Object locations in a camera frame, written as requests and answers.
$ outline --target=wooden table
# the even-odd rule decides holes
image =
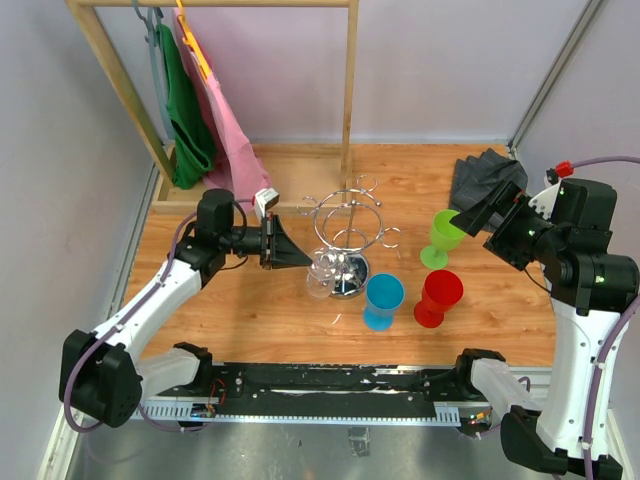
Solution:
[[[406,300],[386,332],[362,321],[364,296],[316,300],[305,286],[306,269],[263,271],[256,258],[221,272],[160,329],[145,355],[180,341],[208,347],[216,361],[451,365],[465,347],[500,351],[512,365],[550,366],[555,321],[547,295],[482,248],[486,234],[467,237],[447,267],[460,276],[465,294],[436,329],[413,319],[413,307],[429,270],[419,260],[433,215],[447,207],[457,158],[491,145],[356,145],[354,174],[378,180],[385,226],[404,232],[400,253],[374,245],[366,252],[373,273],[390,272],[405,285]],[[359,225],[373,228],[361,212]],[[158,270],[181,217],[151,214],[142,236],[127,298]],[[305,251],[320,246],[306,217],[282,218]],[[236,259],[228,258],[227,265]],[[533,265],[530,271],[542,279]]]

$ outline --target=gray floor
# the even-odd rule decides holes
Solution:
[[[345,426],[215,424],[175,434],[130,421],[85,436],[67,480],[551,479],[509,463],[499,434],[474,441],[453,428],[378,426],[369,438],[370,456],[358,457]]]

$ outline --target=red cup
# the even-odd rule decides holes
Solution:
[[[413,317],[427,328],[439,327],[444,314],[460,301],[464,288],[455,273],[436,270],[427,275],[422,287],[422,301],[413,309]]]

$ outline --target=round metal base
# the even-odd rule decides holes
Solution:
[[[369,262],[360,253],[339,253],[344,261],[336,271],[336,284],[331,296],[333,298],[354,298],[364,292],[369,278]]]

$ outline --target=white wall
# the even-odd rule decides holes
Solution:
[[[640,156],[639,23],[637,0],[609,0],[588,32],[519,148],[534,191],[542,187],[546,168],[562,160]],[[618,191],[609,251],[640,263],[640,167],[594,166],[576,174],[609,183]],[[640,475],[638,344],[640,315],[636,314],[620,348],[611,395],[636,475]]]
[[[105,318],[151,162],[64,2],[0,2],[0,465],[31,480],[62,342]]]
[[[585,0],[362,0],[354,141],[506,141]],[[253,140],[342,131],[346,11],[200,8],[188,18]],[[132,9],[100,14],[161,127]]]

